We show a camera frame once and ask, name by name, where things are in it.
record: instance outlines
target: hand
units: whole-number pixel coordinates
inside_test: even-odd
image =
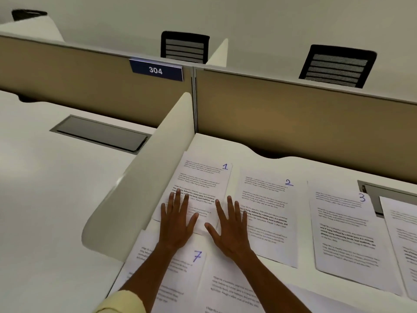
[[[226,218],[218,200],[216,200],[216,209],[222,227],[222,235],[220,236],[211,224],[206,223],[204,226],[216,246],[239,266],[239,263],[252,253],[247,232],[248,215],[244,211],[241,218],[239,202],[235,201],[233,207],[231,196],[227,197],[229,219]]]
[[[161,229],[159,231],[159,242],[157,247],[168,251],[172,255],[183,247],[191,237],[195,222],[199,216],[195,213],[188,225],[186,224],[188,194],[185,195],[180,209],[181,190],[177,189],[174,200],[174,193],[171,192],[168,200],[168,208],[165,210],[165,203],[161,204]]]

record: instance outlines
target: sleeve cuff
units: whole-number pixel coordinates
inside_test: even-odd
[[[117,313],[146,313],[142,300],[133,292],[121,290],[113,293],[93,313],[112,310]]]

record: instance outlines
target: handwritten number 7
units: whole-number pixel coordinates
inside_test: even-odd
[[[201,258],[201,256],[200,256],[200,255],[201,255],[201,253],[202,253],[202,252],[199,252],[198,250],[195,250],[194,252],[196,252],[196,253],[197,253],[197,255],[195,255],[195,256],[194,256],[194,261],[193,261],[193,263],[195,263],[195,261],[196,261],[198,258]]]

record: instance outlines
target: black chair backrest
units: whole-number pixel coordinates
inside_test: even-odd
[[[45,11],[38,11],[38,10],[23,10],[17,9],[12,11],[12,16],[14,21],[21,21],[26,19],[31,19],[33,17],[38,16],[45,16],[48,15]]]
[[[161,57],[205,64],[210,36],[164,31],[161,35]]]
[[[363,88],[376,58],[370,50],[311,45],[299,78]]]

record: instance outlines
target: desk number sign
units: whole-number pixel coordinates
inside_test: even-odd
[[[129,62],[134,73],[150,75],[176,81],[184,81],[182,66],[146,59],[130,58]]]

